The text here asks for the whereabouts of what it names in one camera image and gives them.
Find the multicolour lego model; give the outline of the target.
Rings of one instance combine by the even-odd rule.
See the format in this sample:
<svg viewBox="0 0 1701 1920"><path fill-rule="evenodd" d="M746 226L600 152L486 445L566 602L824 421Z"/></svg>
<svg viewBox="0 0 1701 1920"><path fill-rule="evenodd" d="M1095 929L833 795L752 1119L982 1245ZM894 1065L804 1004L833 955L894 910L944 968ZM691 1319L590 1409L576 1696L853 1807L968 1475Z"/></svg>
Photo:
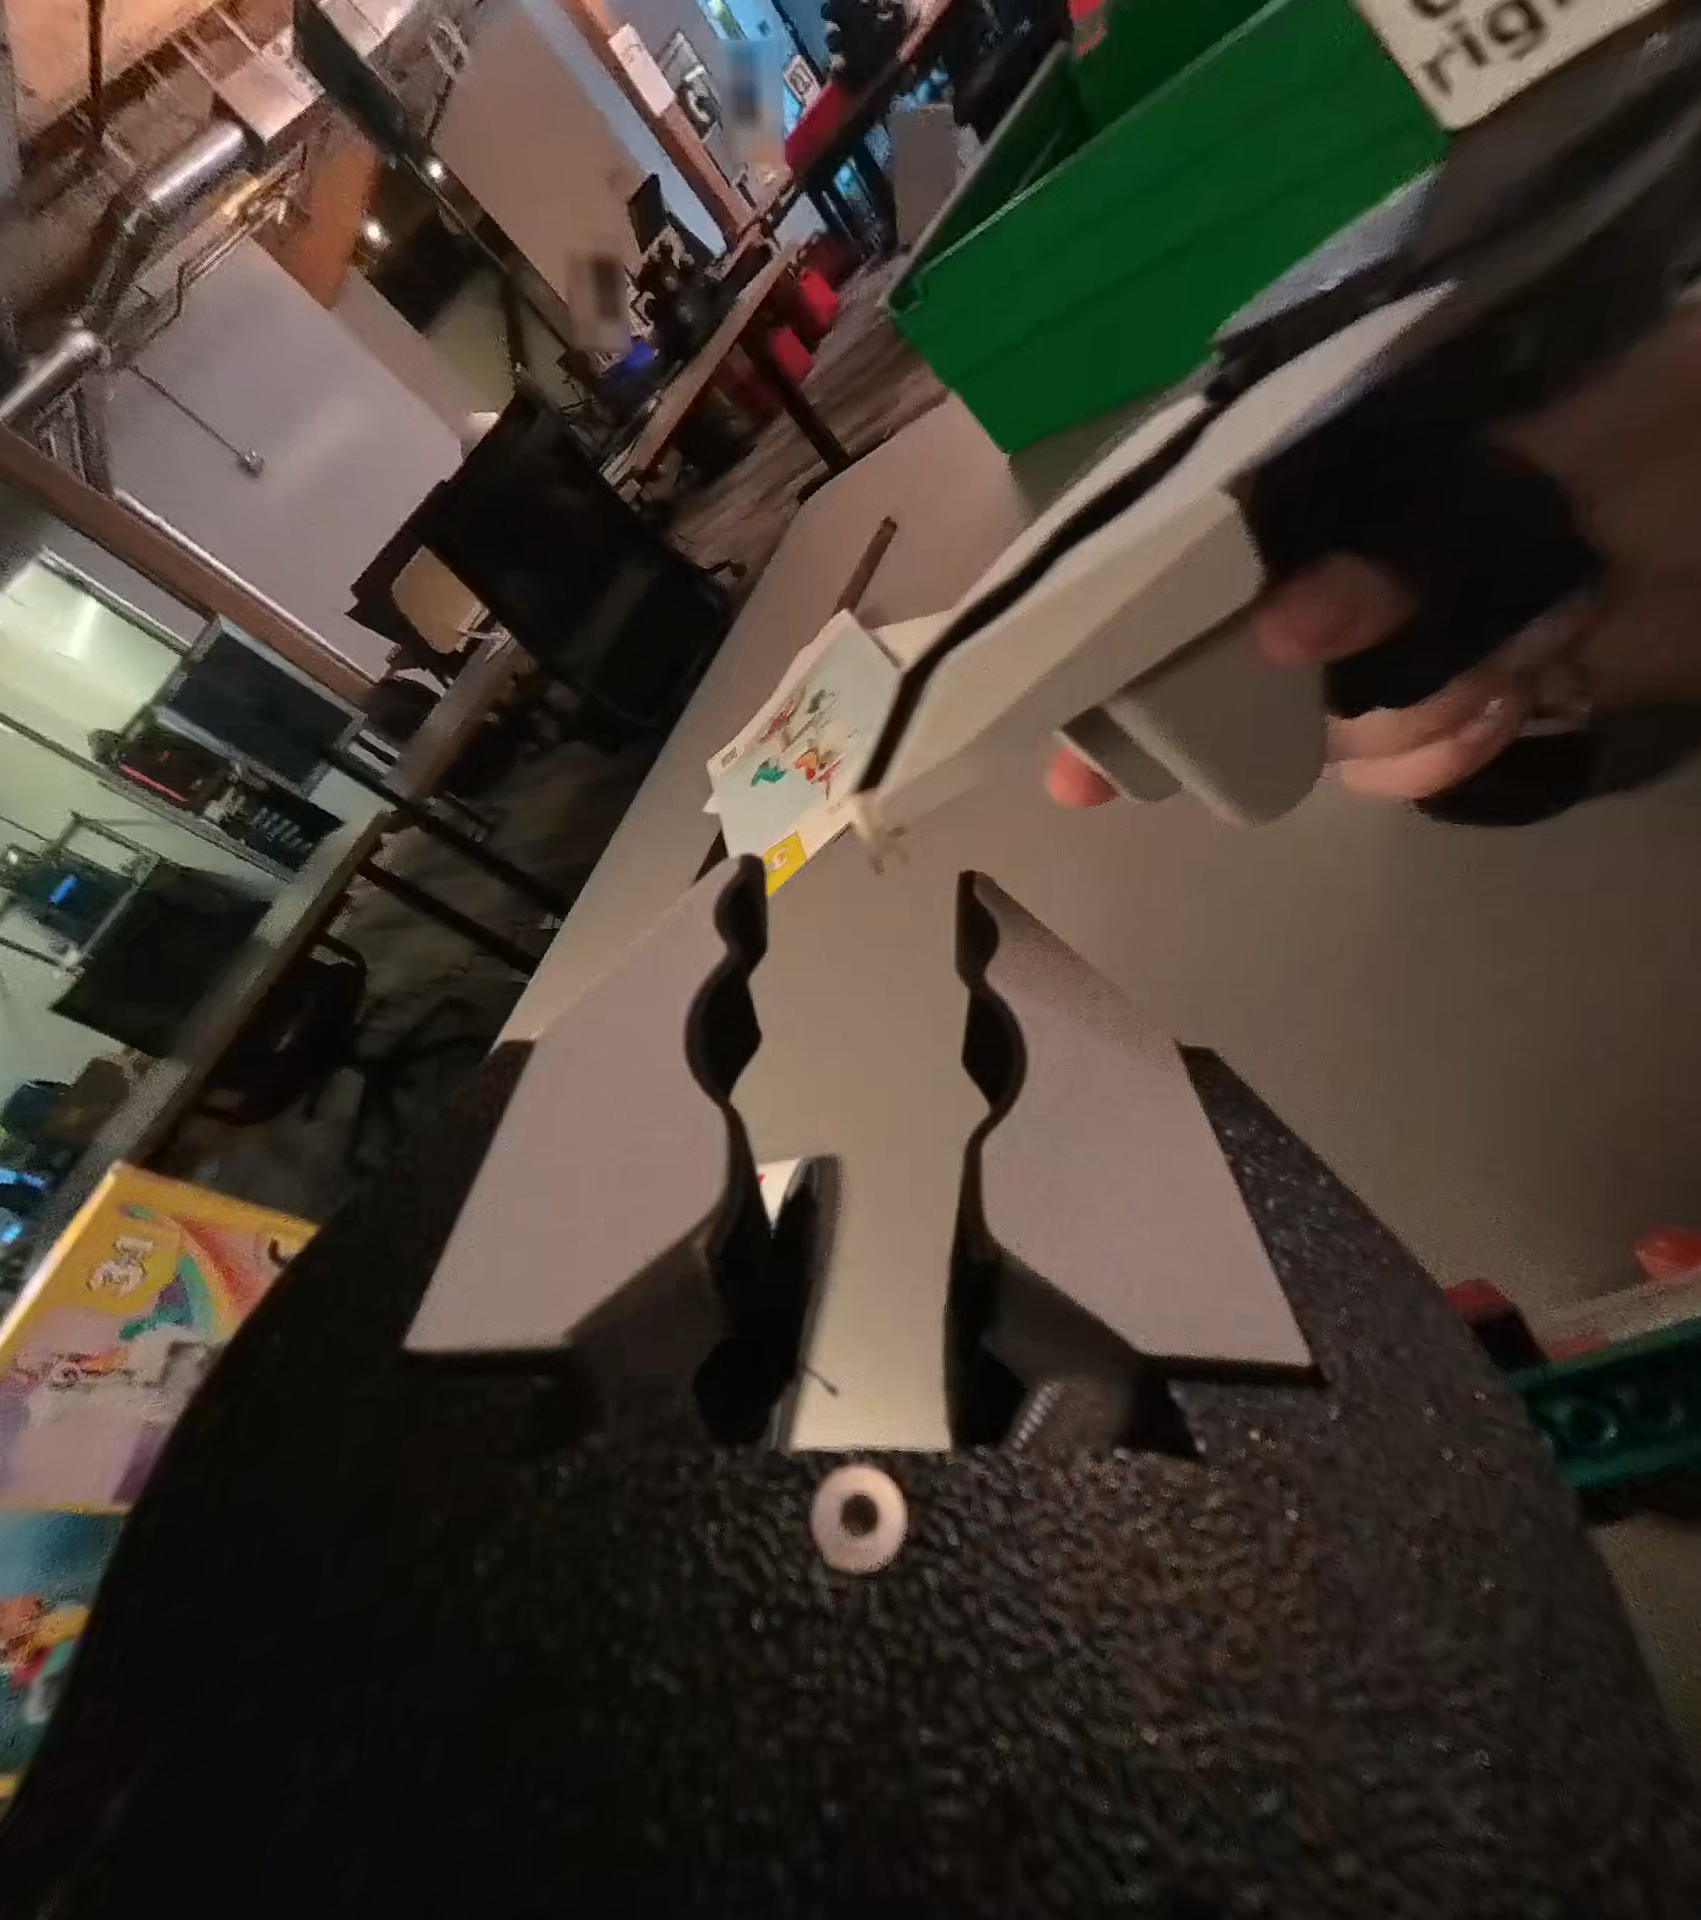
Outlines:
<svg viewBox="0 0 1701 1920"><path fill-rule="evenodd" d="M1438 1293L1583 1504L1701 1475L1701 1229L1654 1224L1632 1238L1632 1283L1557 1313L1529 1319L1484 1280Z"/></svg>

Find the wooden table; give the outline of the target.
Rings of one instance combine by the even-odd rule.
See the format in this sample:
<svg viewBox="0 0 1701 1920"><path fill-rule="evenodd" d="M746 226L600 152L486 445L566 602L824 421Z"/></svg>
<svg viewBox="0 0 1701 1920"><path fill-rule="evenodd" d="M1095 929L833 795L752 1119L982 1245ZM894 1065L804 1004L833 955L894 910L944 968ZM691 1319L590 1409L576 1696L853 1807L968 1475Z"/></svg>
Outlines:
<svg viewBox="0 0 1701 1920"><path fill-rule="evenodd" d="M775 329L783 329L783 301L785 290L797 292L797 249L783 244L758 263L758 270L746 280L734 280L728 316L716 319L716 335L691 351L685 364L672 370L672 383L646 398L644 421L630 426L630 437L605 455L600 478L618 492L639 497L656 478L656 464L672 455L672 445L681 437L681 426L691 421L691 408L711 398L711 388L721 383L728 359L741 357L758 383L775 394L783 418L797 426L797 437L813 446L813 461L824 464L824 478L853 471L866 455L850 446L833 421L813 408L813 398L804 394L804 383L783 364L775 357Z"/></svg>

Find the colourful instruction booklet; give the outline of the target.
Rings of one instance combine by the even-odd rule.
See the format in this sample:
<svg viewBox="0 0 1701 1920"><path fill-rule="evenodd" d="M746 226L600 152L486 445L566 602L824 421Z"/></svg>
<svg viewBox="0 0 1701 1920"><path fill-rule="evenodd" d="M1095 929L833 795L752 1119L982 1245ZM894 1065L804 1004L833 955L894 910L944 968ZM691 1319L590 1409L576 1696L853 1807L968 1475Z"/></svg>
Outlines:
<svg viewBox="0 0 1701 1920"><path fill-rule="evenodd" d="M898 673L898 657L857 613L833 613L764 706L711 756L721 845L764 865L764 899L853 826L853 790Z"/></svg>

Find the black mesh office chair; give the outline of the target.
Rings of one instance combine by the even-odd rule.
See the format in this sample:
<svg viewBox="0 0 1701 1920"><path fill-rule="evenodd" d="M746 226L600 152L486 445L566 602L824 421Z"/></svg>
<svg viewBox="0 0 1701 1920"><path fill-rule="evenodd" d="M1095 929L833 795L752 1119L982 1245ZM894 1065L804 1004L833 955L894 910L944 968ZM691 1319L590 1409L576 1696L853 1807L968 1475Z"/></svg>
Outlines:
<svg viewBox="0 0 1701 1920"><path fill-rule="evenodd" d="M729 632L729 590L644 523L559 408L514 394L347 588L347 619L426 667L396 577L434 560L590 720L672 731Z"/></svg>

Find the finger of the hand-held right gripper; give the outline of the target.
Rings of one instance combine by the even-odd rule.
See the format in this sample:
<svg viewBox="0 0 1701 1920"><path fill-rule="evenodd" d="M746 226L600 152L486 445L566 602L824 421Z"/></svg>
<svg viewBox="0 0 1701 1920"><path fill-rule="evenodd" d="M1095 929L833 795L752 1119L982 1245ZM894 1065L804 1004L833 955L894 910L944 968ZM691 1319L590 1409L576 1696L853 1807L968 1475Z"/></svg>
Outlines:
<svg viewBox="0 0 1701 1920"><path fill-rule="evenodd" d="M857 806L915 830L1060 737L1118 795L1286 821L1324 775L1324 692L1248 632L1270 588L1248 509L1162 484L1013 588L1060 532L1034 523L906 657Z"/></svg>
<svg viewBox="0 0 1701 1920"><path fill-rule="evenodd" d="M1379 544L1444 461L1410 398L1459 280L1270 290L1226 335L1203 394L1136 421L905 667L894 706L1018 705L1089 647L1095 692L1169 667L1297 571Z"/></svg>

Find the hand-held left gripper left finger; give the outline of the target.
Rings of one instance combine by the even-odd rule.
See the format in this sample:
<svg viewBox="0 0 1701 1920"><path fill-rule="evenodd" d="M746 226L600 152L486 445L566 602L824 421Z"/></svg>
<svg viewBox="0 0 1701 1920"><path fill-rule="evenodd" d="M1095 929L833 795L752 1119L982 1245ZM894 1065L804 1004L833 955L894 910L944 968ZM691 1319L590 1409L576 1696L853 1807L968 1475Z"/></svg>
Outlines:
<svg viewBox="0 0 1701 1920"><path fill-rule="evenodd" d="M716 865L529 1047L402 1328L409 1355L711 1355L770 1301L734 1112L764 865Z"/></svg>

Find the yellow lego box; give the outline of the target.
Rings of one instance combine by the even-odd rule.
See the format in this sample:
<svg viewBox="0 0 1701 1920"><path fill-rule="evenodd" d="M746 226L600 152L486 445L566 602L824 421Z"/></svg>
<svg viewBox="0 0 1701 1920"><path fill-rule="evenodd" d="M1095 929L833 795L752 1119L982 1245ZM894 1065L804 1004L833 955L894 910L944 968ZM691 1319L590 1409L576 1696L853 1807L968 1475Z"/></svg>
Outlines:
<svg viewBox="0 0 1701 1920"><path fill-rule="evenodd" d="M0 1797L183 1404L317 1224L116 1161L0 1323Z"/></svg>

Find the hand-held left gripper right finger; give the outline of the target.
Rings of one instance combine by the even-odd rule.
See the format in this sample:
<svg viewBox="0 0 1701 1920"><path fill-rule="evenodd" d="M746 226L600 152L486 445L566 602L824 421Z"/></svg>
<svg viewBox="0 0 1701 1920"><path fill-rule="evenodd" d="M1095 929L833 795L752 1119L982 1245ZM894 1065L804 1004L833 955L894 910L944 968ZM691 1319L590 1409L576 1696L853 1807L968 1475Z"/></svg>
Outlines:
<svg viewBox="0 0 1701 1920"><path fill-rule="evenodd" d="M961 1157L948 1355L1008 1378L1306 1378L1178 1047L986 872L961 872L961 983L982 1126Z"/></svg>

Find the green plastic bin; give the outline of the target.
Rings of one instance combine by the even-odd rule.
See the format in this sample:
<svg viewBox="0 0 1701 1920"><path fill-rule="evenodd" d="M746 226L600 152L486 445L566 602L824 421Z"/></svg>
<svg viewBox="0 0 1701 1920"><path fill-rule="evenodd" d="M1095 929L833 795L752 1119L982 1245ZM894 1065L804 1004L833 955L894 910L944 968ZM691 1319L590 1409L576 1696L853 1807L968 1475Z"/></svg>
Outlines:
<svg viewBox="0 0 1701 1920"><path fill-rule="evenodd" d="M1187 383L1243 302L1438 152L1358 5L1095 5L906 249L886 316L1018 455Z"/></svg>

